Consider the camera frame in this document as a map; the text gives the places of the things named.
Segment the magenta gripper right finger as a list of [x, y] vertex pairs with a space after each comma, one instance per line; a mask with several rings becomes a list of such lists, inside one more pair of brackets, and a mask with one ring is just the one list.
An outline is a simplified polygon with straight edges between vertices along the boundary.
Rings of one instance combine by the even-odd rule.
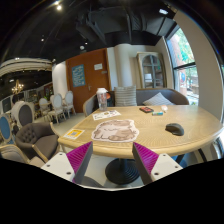
[[159, 155], [136, 142], [133, 143], [132, 153], [142, 182], [145, 185], [151, 183], [151, 172], [159, 158]]

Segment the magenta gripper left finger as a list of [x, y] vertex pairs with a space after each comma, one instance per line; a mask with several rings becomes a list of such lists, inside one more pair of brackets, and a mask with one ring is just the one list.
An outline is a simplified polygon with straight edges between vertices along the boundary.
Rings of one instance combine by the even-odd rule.
[[80, 184], [82, 182], [92, 153], [93, 142], [90, 141], [66, 154], [75, 173], [75, 177], [73, 179], [74, 183]]

